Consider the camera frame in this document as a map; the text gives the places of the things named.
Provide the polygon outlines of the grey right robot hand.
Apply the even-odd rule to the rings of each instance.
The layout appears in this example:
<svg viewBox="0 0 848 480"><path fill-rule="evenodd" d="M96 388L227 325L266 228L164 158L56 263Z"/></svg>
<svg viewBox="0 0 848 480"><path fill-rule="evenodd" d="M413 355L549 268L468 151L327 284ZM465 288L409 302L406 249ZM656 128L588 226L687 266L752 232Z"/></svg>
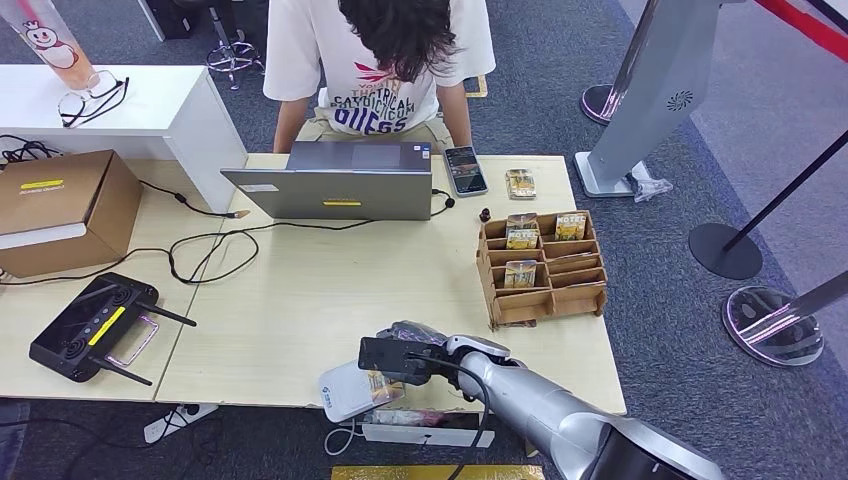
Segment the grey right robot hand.
<svg viewBox="0 0 848 480"><path fill-rule="evenodd" d="M376 337L437 346L443 346L448 340L448 337L441 332L427 325L408 320L393 322L390 327L377 332Z"/></svg>

